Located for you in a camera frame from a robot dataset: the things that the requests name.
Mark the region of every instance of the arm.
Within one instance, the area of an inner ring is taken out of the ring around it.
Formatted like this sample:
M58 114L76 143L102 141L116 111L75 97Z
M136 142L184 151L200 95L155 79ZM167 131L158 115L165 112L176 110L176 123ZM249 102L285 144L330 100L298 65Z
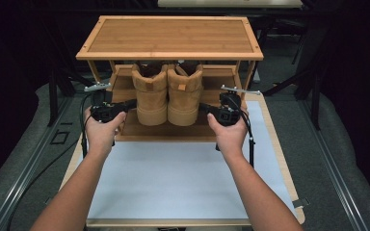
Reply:
M86 117L89 115L90 111L86 110ZM43 210L31 230L83 230L116 129L124 120L125 113L120 113L108 123L89 118L86 125L89 151L86 158Z
M254 230L303 230L294 215L261 179L242 153L247 128L242 119L223 127L208 115L209 126L216 134Z

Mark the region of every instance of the forearm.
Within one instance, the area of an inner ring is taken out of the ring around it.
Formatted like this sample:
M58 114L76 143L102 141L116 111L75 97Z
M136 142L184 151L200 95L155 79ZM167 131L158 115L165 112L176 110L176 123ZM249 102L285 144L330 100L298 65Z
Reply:
M225 160L254 230L302 230L287 206L261 179L242 152L228 156Z
M32 230L83 230L104 161L89 152Z

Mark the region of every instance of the gray carpet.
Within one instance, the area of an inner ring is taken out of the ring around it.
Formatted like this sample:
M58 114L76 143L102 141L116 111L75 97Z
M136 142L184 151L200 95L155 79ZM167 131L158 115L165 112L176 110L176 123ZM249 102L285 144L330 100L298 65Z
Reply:
M291 64L297 47L297 39L270 38L262 47L265 60L259 64L261 82L252 86L253 90L267 90L274 82L280 82L295 72ZM322 150L315 138L305 105L308 102L296 101L293 96L295 86L266 97L268 108L275 124L277 135L290 168L298 195L307 198L310 205L304 207L305 230L354 230L336 192L325 162ZM11 186L31 160L33 153L43 153L35 169L36 176L48 163L61 154L80 135L79 108L83 98L77 93L73 98L59 95L64 114L54 127L47 130L49 121L48 87L37 91L40 106L34 120L25 132L18 146L0 170L0 209L5 203ZM370 230L370 188L355 165L351 141L329 100L322 96L320 105L320 125L330 153L354 197L367 228ZM40 143L49 137L48 143ZM65 156L49 168L22 198L13 217L11 230L28 230L45 201L59 189L74 149L73 145Z

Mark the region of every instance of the boot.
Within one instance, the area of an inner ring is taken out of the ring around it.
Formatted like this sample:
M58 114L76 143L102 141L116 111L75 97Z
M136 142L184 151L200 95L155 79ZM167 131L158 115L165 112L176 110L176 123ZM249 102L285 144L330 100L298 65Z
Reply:
M131 73L137 94L137 116L147 126L167 121L167 65L133 64Z
M187 65L168 65L168 121L178 126L189 126L198 117L198 107L202 95L201 64L189 68Z

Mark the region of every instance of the hand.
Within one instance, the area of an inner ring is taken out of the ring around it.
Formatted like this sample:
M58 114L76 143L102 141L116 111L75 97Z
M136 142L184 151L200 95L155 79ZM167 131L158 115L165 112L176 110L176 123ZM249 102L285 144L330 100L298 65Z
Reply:
M232 153L242 153L242 146L248 129L242 118L231 126L221 125L212 114L208 114L208 122L216 134L216 141L225 157Z
M89 141L90 153L96 153L102 157L107 158L111 151L111 147L118 133L118 127L125 121L125 112L119 113L113 120L107 123L96 121L90 116L90 108L85 111L86 114L86 133Z

